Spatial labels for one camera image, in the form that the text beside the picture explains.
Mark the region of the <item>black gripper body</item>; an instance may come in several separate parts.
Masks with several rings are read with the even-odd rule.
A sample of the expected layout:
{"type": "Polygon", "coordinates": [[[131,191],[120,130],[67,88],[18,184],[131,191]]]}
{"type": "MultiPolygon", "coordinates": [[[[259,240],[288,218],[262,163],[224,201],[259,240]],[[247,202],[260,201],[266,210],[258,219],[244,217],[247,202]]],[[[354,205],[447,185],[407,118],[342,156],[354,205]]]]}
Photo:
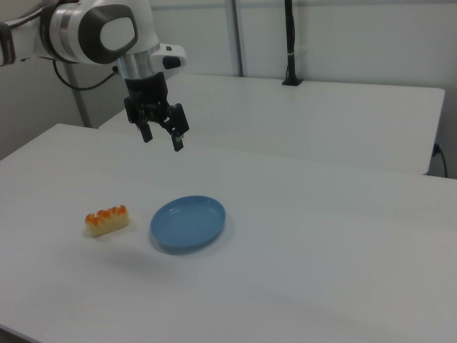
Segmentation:
{"type": "Polygon", "coordinates": [[[165,120],[167,117],[168,88],[163,72],[145,79],[125,79],[129,96],[124,99],[129,120],[139,120],[145,111],[149,120],[165,120]]]}

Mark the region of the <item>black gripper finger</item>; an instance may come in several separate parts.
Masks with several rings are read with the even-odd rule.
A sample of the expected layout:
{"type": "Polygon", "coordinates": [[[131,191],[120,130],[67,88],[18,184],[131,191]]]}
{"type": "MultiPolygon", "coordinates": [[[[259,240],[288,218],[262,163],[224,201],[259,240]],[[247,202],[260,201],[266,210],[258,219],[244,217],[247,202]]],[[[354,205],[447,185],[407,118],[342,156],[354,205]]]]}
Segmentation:
{"type": "Polygon", "coordinates": [[[149,126],[149,118],[143,105],[132,101],[130,97],[124,99],[124,107],[128,120],[131,124],[135,124],[136,128],[141,132],[143,141],[150,142],[153,139],[149,126]]]}
{"type": "Polygon", "coordinates": [[[160,115],[159,125],[171,136],[174,151],[182,150],[184,134],[189,130],[189,123],[182,105],[165,106],[160,115]]]}

